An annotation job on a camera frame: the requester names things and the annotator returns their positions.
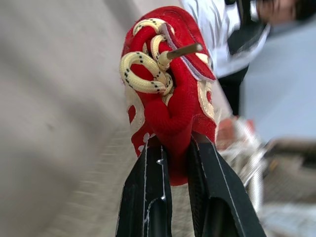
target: person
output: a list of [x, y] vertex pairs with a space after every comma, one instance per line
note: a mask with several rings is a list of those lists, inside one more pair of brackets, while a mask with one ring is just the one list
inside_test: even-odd
[[249, 63], [262, 50], [271, 25], [304, 21], [316, 12], [316, 0], [257, 0], [250, 2], [253, 21], [262, 21], [265, 28], [248, 50], [230, 55], [227, 40], [240, 28], [237, 4], [225, 0], [181, 0], [182, 7], [197, 22], [208, 48], [213, 73], [217, 77], [234, 115], [239, 115], [240, 84]]

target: white embroidery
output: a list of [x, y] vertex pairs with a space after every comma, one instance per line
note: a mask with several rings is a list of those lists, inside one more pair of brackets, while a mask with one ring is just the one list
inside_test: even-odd
[[[146, 134], [144, 135], [143, 142], [144, 142], [144, 143], [147, 143], [148, 140], [149, 140], [150, 138], [154, 137], [155, 135], [156, 135], [156, 134], [154, 134], [154, 133], [153, 133], [152, 135], [149, 135], [149, 133], [146, 133]], [[138, 150], [139, 150], [140, 152], [142, 152], [143, 149], [144, 149], [144, 145], [141, 145], [141, 146], [138, 147]]]
[[139, 95], [129, 86], [125, 86], [125, 95], [127, 112], [131, 106], [135, 107], [135, 117], [130, 123], [131, 133], [135, 134], [145, 123], [144, 106]]
[[212, 104], [207, 99], [207, 92], [212, 93], [211, 83], [208, 81], [198, 81], [197, 82], [197, 92], [198, 92], [198, 101], [203, 113], [212, 119], [215, 120], [214, 108]]

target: red cloth decoration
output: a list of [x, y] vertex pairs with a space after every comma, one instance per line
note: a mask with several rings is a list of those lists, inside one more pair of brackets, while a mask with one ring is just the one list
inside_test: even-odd
[[[161, 7], [144, 15], [139, 21], [148, 18], [159, 18], [173, 27], [175, 35], [170, 34], [177, 48], [199, 42], [203, 46], [200, 53], [208, 55], [201, 33], [197, 24], [189, 13], [175, 7]], [[149, 44], [156, 36], [154, 29], [143, 27], [135, 36], [133, 28], [127, 33], [122, 56], [133, 51], [142, 51], [143, 44]], [[159, 51], [172, 51], [167, 42], [162, 42]], [[205, 77], [215, 80], [209, 67], [195, 54], [185, 56], [186, 59]], [[176, 58], [170, 63], [172, 78], [176, 84], [168, 106], [166, 106], [160, 94], [145, 94], [137, 92], [145, 109], [144, 125], [132, 135], [137, 156], [141, 154], [141, 148], [146, 140], [154, 134], [167, 148], [170, 160], [168, 160], [169, 178], [173, 186], [187, 183], [185, 153], [189, 146], [191, 132], [196, 131], [207, 136], [214, 142], [215, 122], [208, 118], [199, 102], [198, 81], [190, 73], [188, 67], [181, 58]], [[151, 73], [143, 65], [132, 65], [132, 71], [146, 80], [153, 80]], [[211, 102], [211, 92], [208, 92], [208, 101]], [[128, 108], [130, 122], [134, 119], [135, 108]]]

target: gray floor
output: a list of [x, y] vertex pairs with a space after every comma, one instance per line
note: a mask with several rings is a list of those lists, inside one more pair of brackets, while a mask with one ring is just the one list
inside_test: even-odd
[[[265, 202], [315, 202], [316, 174], [300, 157], [272, 157], [279, 165], [265, 179]], [[38, 237], [115, 236], [123, 184], [136, 161], [128, 129], [115, 133], [52, 224]], [[174, 237], [193, 237], [187, 185], [172, 187]]]
[[[128, 130], [118, 131], [52, 224], [38, 237], [113, 237], [125, 179], [136, 161]], [[187, 185], [172, 188], [173, 236], [193, 237]]]

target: blurry background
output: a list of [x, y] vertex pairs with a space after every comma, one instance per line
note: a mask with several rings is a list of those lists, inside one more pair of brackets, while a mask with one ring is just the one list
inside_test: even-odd
[[[115, 155], [129, 144], [118, 71], [124, 37], [141, 15], [163, 5], [178, 5], [178, 0], [0, 1], [1, 237], [43, 233], [99, 154], [118, 160]], [[311, 108], [315, 27], [271, 38], [250, 67], [244, 113], [255, 119], [266, 140], [316, 133]], [[116, 149], [104, 153], [107, 145]], [[95, 182], [85, 184], [87, 190]], [[119, 184], [115, 192], [121, 189]], [[82, 210], [86, 206], [78, 204]], [[115, 227], [117, 216], [112, 218]], [[59, 228], [67, 229], [70, 220], [63, 219]]]

